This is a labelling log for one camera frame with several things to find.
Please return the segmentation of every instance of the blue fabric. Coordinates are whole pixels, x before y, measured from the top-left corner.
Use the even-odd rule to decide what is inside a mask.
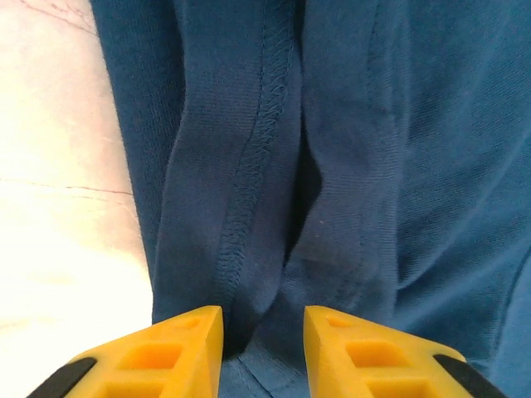
[[[92,0],[153,320],[223,307],[221,397],[309,396],[304,306],[531,388],[531,2]]]

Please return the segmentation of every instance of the teal cotton fabric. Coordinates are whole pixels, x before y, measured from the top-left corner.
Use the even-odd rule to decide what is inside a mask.
[[[304,306],[531,390],[531,2],[91,0],[155,322],[221,305],[220,397],[305,398]]]

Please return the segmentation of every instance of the stitched seam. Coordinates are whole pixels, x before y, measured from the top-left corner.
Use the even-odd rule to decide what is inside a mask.
[[[379,19],[380,19],[380,10],[382,7],[382,2],[380,0],[377,0],[376,7],[374,10],[374,23],[373,23],[373,29],[371,31],[371,38],[369,40],[368,45],[368,57],[367,57],[367,93],[368,93],[368,105],[369,108],[372,108],[373,106],[373,90],[374,86],[376,85],[374,83],[374,79],[376,76],[373,73],[373,63],[376,59],[376,51],[374,50],[376,46],[377,41],[377,34],[379,30]],[[377,128],[378,122],[375,118],[372,120],[373,127]],[[368,217],[368,209],[367,206],[369,205],[368,201],[365,201],[360,207],[359,207],[359,213],[358,213],[358,220],[359,220],[359,245],[360,245],[360,255],[359,259],[361,262],[361,265],[366,265],[367,260],[367,248],[365,247],[365,240],[367,239],[367,236],[370,235],[370,231],[367,232],[367,217]],[[358,292],[355,295],[355,302],[359,302],[361,297],[363,296],[364,290],[366,288],[366,283],[374,276],[378,275],[378,271],[382,266],[382,259],[380,258],[380,252],[379,250],[376,250],[376,256],[377,256],[377,268],[374,270],[372,275],[368,275],[365,280],[359,281],[359,289]]]
[[[292,55],[290,0],[265,0],[262,28],[261,97],[255,126],[236,170],[229,207],[222,228],[213,278],[212,300],[222,306],[224,318],[240,283],[246,240],[251,232],[264,172],[275,141],[275,131],[286,101],[286,79]]]

